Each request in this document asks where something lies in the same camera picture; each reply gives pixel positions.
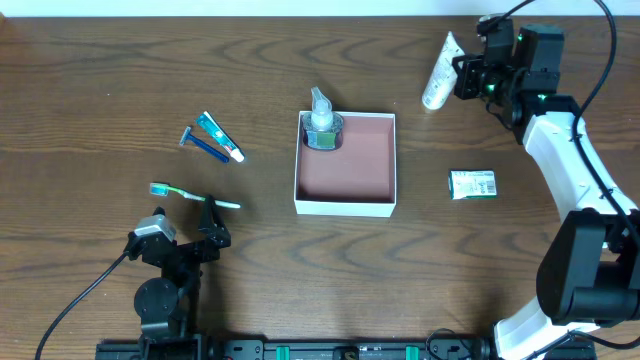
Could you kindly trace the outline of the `white lotion tube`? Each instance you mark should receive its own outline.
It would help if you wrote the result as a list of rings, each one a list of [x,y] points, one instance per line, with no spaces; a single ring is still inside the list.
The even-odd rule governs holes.
[[[454,34],[449,31],[422,94],[422,104],[426,109],[438,110],[443,107],[457,81],[453,59],[464,54]]]

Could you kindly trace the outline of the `green white soap box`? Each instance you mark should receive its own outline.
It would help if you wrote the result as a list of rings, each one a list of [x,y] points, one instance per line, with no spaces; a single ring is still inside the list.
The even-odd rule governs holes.
[[[448,186],[452,200],[495,198],[497,196],[493,170],[450,170]]]

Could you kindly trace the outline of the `clear soap pump bottle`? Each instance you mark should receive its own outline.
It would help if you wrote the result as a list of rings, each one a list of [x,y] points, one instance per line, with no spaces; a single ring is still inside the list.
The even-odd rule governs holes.
[[[302,116],[304,144],[312,150],[334,151],[342,145],[343,117],[318,87],[311,89],[312,109]]]

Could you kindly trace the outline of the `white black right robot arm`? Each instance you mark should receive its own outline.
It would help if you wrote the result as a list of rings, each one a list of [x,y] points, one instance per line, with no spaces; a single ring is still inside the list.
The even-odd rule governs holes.
[[[558,93],[564,33],[483,18],[480,54],[457,56],[455,95],[501,108],[499,121],[534,159],[561,227],[536,275],[536,296],[497,322],[483,359],[580,359],[599,328],[639,318],[639,209],[615,184],[573,97]]]

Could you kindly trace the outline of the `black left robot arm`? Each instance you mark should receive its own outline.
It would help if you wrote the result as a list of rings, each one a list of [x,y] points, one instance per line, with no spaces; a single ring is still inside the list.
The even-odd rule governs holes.
[[[231,235],[212,196],[205,198],[198,231],[203,239],[178,243],[176,229],[158,207],[128,234],[124,252],[129,259],[161,270],[159,277],[143,283],[134,296],[146,339],[186,338],[197,332],[201,265],[218,260],[220,250],[231,245]]]

